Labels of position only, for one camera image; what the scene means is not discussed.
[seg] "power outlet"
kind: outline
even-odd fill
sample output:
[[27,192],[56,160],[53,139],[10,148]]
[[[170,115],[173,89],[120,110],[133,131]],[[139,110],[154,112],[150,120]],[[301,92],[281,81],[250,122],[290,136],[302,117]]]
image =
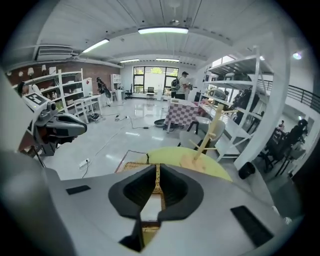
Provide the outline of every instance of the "power outlet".
[[79,164],[79,169],[80,169],[81,167],[85,166],[87,163],[88,163],[88,164],[90,163],[90,159],[89,159],[89,158],[83,160],[83,161]]

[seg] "checkered tablecloth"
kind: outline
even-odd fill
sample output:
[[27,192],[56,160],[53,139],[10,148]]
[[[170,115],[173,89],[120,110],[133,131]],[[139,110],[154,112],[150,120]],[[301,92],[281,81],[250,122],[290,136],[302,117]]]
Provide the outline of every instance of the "checkered tablecloth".
[[179,99],[179,102],[171,102],[164,123],[167,125],[171,120],[172,124],[189,126],[196,120],[198,107],[191,101]]

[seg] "black cylinder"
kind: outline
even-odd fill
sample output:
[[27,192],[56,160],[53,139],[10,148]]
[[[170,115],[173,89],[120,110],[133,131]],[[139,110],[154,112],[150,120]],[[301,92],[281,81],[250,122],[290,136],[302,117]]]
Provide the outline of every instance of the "black cylinder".
[[249,177],[251,174],[254,174],[256,172],[256,168],[254,165],[250,162],[246,162],[244,166],[241,167],[239,170],[239,177],[244,180],[247,177]]

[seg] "air conditioner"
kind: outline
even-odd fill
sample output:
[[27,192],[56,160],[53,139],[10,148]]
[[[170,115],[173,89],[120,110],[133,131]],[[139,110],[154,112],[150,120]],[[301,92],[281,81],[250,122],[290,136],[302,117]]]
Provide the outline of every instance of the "air conditioner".
[[62,61],[77,56],[72,48],[59,46],[41,46],[36,55],[36,61]]

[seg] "fluorescent light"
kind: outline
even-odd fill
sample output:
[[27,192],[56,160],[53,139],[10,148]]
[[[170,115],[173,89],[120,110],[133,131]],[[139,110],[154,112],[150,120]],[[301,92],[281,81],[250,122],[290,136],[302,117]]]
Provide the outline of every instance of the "fluorescent light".
[[127,60],[121,60],[120,63],[126,63],[126,62],[139,62],[140,59],[134,58],[134,59],[127,59]]
[[102,41],[97,42],[96,44],[90,46],[88,49],[85,49],[85,50],[83,51],[83,53],[90,52],[90,51],[93,50],[94,48],[97,48],[97,47],[99,47],[99,46],[102,46],[102,45],[104,45],[105,43],[108,43],[108,42],[109,42],[108,39],[103,39]]
[[292,55],[292,57],[293,57],[294,59],[296,59],[296,60],[301,60],[301,58],[302,58],[301,54],[298,53],[298,52],[294,53],[294,54]]
[[178,26],[153,26],[153,27],[144,27],[139,28],[138,32],[140,34],[149,34],[149,33],[180,33],[187,34],[189,29],[187,27],[178,27]]
[[174,58],[156,58],[155,60],[160,62],[179,62],[178,59]]

